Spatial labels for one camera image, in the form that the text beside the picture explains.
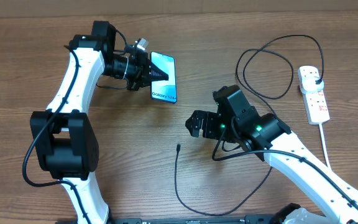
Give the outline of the Galaxy S24 smartphone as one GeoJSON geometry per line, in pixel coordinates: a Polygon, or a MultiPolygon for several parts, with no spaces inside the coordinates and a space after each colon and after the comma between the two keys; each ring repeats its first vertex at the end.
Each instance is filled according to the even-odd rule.
{"type": "Polygon", "coordinates": [[[151,52],[152,77],[150,95],[153,100],[177,102],[175,59],[172,56],[151,52]]]}

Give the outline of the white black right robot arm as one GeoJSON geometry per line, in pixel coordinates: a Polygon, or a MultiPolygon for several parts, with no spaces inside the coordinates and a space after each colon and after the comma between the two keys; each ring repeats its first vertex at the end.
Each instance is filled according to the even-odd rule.
{"type": "Polygon", "coordinates": [[[242,152],[288,177],[331,223],[358,223],[358,190],[324,165],[276,115],[259,115],[237,85],[213,92],[217,112],[195,110],[185,126],[193,137],[237,143],[242,152]]]}

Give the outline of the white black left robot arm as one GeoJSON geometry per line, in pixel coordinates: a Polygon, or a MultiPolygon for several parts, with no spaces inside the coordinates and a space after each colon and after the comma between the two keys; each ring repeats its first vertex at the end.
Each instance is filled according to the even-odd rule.
{"type": "Polygon", "coordinates": [[[30,117],[33,141],[22,176],[33,187],[62,185],[77,213],[76,223],[113,222],[96,179],[99,144],[88,118],[100,76],[126,81],[129,91],[174,79],[174,67],[148,54],[146,40],[116,50],[119,33],[108,21],[94,21],[90,35],[75,35],[66,45],[69,64],[57,94],[45,110],[30,117]]]}

